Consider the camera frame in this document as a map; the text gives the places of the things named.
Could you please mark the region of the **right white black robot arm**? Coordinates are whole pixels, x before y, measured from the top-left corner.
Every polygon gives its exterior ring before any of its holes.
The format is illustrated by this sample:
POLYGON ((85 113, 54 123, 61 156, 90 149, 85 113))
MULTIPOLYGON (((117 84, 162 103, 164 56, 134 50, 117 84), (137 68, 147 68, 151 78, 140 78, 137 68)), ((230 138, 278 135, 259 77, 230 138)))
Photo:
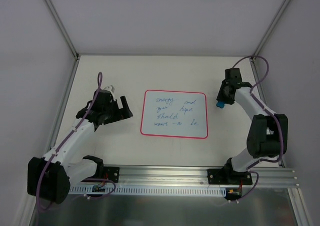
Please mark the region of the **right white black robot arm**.
POLYGON ((210 184, 252 183, 249 172, 261 162, 277 163, 287 150, 288 118, 277 114, 253 93, 249 82, 243 82, 238 68, 225 70, 225 79, 217 95, 217 107, 238 103, 246 112, 251 125, 246 148, 237 156, 229 158, 216 173, 208 173, 210 184))

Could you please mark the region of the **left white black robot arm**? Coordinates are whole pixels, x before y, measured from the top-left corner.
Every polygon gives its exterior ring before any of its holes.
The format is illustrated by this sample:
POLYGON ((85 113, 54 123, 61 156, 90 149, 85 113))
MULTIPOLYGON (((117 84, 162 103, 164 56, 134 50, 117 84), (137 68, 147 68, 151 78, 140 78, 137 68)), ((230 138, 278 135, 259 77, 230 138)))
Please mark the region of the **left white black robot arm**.
POLYGON ((70 166, 71 159, 85 145, 100 126, 115 123, 133 116, 125 96, 118 105, 109 90, 96 90, 93 99, 80 109, 65 138, 42 157, 33 157, 27 166, 27 193, 36 199, 60 204, 72 186, 90 178, 103 181, 104 161, 96 156, 84 156, 70 166))

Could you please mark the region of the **blue whiteboard eraser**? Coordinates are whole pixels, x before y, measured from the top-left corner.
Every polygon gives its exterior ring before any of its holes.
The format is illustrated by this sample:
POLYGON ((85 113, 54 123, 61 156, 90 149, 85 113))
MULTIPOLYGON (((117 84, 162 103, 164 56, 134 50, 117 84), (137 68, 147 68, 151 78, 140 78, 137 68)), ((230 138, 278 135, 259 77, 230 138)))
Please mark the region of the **blue whiteboard eraser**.
POLYGON ((223 101, 217 101, 216 106, 222 109, 225 107, 225 103, 223 101))

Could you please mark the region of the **pink framed whiteboard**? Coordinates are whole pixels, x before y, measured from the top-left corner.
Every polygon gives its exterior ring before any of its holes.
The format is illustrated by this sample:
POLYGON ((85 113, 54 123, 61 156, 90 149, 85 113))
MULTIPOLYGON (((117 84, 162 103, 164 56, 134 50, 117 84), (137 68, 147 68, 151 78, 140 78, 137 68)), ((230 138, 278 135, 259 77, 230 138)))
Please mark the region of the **pink framed whiteboard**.
POLYGON ((142 135, 206 139, 208 130, 205 93, 145 91, 140 125, 142 135))

